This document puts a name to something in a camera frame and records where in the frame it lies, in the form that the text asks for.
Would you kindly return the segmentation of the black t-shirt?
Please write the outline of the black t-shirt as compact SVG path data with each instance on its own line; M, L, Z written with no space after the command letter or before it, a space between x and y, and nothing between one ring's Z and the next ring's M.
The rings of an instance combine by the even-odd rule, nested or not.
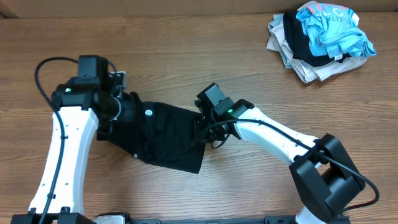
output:
M109 141L147 164L198 174L205 145L195 143L193 119L197 112L160 102L135 103L133 121L101 125L96 139Z

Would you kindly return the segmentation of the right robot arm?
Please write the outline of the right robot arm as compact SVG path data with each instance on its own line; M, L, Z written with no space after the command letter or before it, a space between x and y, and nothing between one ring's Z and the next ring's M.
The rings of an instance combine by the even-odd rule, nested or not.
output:
M266 116L246 100L199 98L195 120L200 140L224 141L228 136L265 149L289 167L303 209L290 223L334 223L364 188L359 173L341 141L301 134Z

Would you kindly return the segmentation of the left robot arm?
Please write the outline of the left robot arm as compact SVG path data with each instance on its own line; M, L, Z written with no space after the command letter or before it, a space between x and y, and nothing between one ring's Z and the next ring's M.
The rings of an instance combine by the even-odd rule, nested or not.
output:
M49 100L52 139L44 173L29 211L12 223L91 223L84 216L83 185L95 136L106 139L127 120L131 106L124 71L82 75L60 84Z

